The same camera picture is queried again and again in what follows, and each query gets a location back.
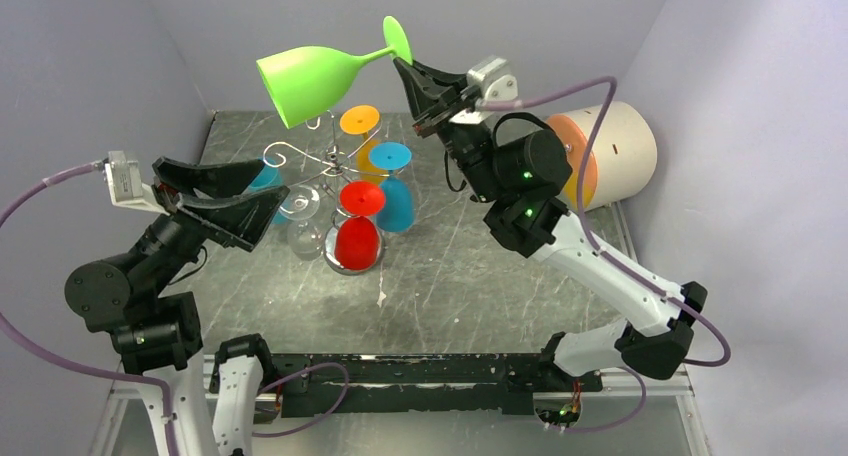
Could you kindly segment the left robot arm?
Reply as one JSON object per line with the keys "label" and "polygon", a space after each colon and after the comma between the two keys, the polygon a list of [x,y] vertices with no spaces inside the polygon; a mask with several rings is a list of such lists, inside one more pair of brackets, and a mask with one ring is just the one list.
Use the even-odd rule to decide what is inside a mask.
{"label": "left robot arm", "polygon": [[254,250],[288,188],[252,190],[264,169],[260,160],[192,165],[162,157],[152,184],[122,151],[111,152],[102,168],[115,206],[149,211],[155,219],[127,252],[71,273],[69,308],[90,332],[110,336],[147,407],[160,454],[250,454],[256,396],[277,376],[266,341],[249,334],[221,345],[213,374],[218,401],[210,408],[195,298],[166,288],[207,243]]}

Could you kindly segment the red plastic wine glass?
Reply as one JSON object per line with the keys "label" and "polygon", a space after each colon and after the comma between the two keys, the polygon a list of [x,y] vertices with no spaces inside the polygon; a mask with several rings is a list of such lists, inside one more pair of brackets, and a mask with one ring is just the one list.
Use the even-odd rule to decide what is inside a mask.
{"label": "red plastic wine glass", "polygon": [[371,217],[383,209],[385,195],[374,183],[354,181],[342,188],[339,200],[351,218],[338,230],[334,256],[347,270],[366,270],[376,262],[380,247],[377,228]]}

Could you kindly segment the orange plastic wine glass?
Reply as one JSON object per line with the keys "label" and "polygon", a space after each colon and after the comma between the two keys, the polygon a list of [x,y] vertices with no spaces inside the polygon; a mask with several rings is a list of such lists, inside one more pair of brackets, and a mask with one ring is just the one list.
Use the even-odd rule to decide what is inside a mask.
{"label": "orange plastic wine glass", "polygon": [[377,146],[379,139],[373,136],[373,132],[380,124],[380,113],[370,105],[358,105],[348,109],[340,119],[341,130],[352,136],[359,137],[361,143],[353,155],[357,175],[363,181],[379,185],[384,177],[379,168],[374,166],[369,159],[370,151]]}

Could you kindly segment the green plastic wine glass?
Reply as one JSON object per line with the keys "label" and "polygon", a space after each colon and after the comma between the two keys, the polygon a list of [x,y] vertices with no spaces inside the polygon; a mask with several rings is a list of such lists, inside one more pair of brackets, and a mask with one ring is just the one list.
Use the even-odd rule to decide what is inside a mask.
{"label": "green plastic wine glass", "polygon": [[390,56],[411,64],[411,46],[400,22],[387,16],[382,31],[385,47],[368,54],[302,46],[257,60],[257,70],[284,126],[291,129],[332,108],[373,61]]}

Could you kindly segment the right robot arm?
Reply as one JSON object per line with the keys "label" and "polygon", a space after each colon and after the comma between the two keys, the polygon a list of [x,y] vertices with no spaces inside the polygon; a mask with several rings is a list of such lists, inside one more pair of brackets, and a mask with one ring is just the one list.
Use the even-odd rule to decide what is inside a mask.
{"label": "right robot arm", "polygon": [[461,171],[484,221],[506,250],[547,264],[589,288],[619,319],[554,335],[539,367],[550,389],[577,376],[626,367],[656,380],[686,362],[706,289],[665,280],[595,235],[558,194],[572,173],[553,128],[523,102],[486,102],[467,76],[395,58],[421,137],[436,135]]}

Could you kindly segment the clear wine glass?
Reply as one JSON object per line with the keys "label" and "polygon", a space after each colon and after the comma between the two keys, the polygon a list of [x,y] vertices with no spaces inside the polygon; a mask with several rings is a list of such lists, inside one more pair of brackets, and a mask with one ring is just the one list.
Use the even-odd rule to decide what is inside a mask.
{"label": "clear wine glass", "polygon": [[310,185],[289,187],[278,213],[286,218],[286,239],[292,253],[301,260],[317,259],[324,250],[325,233],[313,221],[320,209],[319,192]]}

